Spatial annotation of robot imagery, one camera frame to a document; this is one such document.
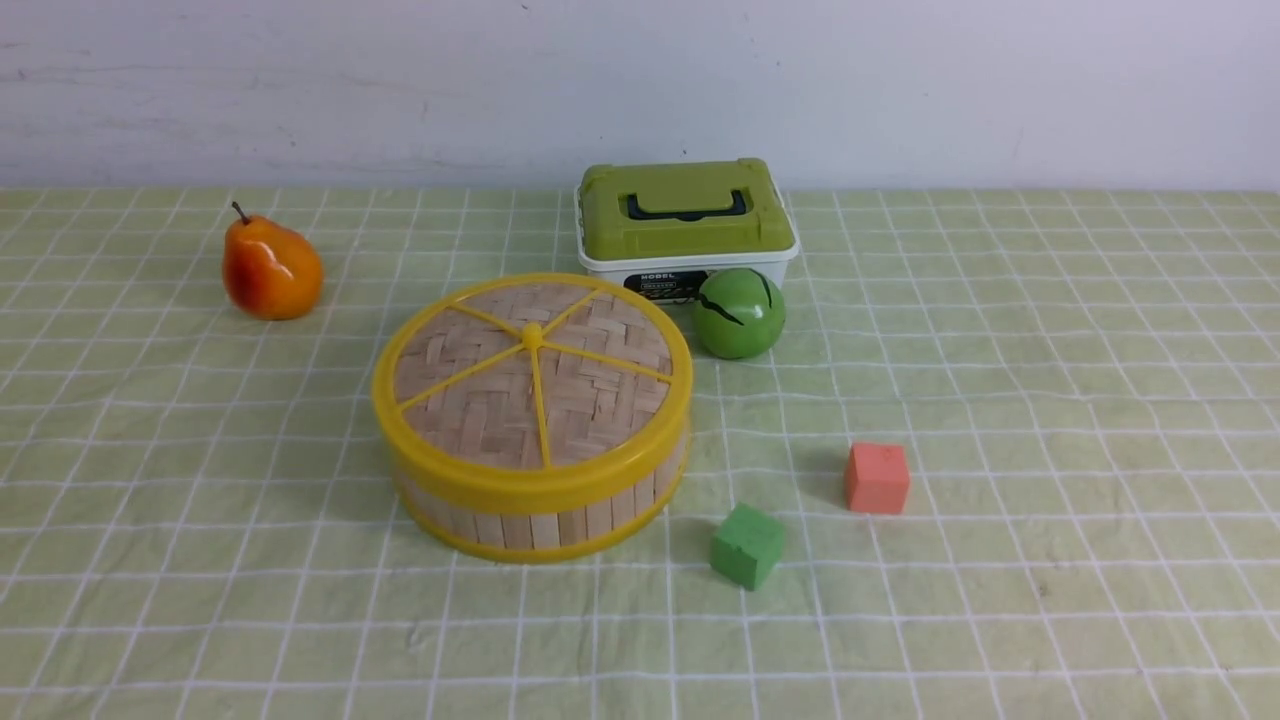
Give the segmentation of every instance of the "pear stem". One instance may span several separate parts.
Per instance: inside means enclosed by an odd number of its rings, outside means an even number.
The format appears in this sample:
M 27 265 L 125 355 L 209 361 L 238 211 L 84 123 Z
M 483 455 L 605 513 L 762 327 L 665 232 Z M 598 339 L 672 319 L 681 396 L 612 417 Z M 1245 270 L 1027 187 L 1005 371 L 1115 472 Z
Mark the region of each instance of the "pear stem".
M 248 215 L 246 215 L 246 214 L 244 214 L 244 210 L 241 210 L 241 209 L 239 209 L 239 202 L 236 202 L 234 200 L 232 200 L 232 208 L 233 208 L 233 209 L 234 209 L 234 210 L 236 210 L 237 213 L 239 213 L 239 217 L 241 217 L 241 220 L 243 220 L 243 222 L 244 222 L 244 224 L 247 225 L 247 224 L 248 224 Z

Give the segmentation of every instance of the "plastic storage box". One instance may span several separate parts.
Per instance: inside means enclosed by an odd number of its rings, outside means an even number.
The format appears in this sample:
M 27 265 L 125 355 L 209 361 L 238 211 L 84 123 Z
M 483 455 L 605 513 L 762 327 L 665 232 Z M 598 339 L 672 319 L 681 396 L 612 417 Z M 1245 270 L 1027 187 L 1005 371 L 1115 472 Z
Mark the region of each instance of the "plastic storage box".
M 573 202 L 586 272 L 653 302 L 694 299 L 703 281 L 754 268 L 782 286 L 800 252 L 763 160 L 593 165 Z

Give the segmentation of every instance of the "green ball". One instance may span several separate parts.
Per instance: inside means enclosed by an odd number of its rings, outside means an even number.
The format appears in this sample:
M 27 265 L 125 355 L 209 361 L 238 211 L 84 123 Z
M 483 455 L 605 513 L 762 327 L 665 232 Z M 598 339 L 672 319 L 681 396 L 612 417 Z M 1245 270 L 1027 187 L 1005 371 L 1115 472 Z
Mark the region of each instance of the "green ball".
M 787 306 L 773 281 L 750 268 L 721 270 L 694 302 L 694 332 L 712 355 L 744 360 L 768 351 L 782 334 Z

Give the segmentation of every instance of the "woven bamboo lid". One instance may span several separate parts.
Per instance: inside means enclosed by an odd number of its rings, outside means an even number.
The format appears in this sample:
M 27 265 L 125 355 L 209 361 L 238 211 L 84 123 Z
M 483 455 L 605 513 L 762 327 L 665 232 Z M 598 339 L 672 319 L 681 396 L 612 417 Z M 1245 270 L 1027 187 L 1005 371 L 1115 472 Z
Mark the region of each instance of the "woven bamboo lid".
M 673 446 L 692 364 L 648 300 L 544 273 L 426 309 L 393 340 L 379 374 L 375 383 L 390 387 L 381 404 L 388 388 L 375 388 L 375 405 L 402 455 L 494 489 L 513 473 L 588 483 Z

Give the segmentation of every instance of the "yellow center knob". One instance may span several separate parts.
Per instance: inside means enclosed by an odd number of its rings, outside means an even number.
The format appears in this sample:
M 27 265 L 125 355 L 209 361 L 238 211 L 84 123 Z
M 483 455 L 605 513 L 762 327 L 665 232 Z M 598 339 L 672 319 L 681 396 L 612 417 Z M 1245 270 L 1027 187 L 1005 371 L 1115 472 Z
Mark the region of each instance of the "yellow center knob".
M 534 351 L 543 346 L 543 327 L 538 323 L 527 323 L 520 329 L 520 340 L 525 350 Z

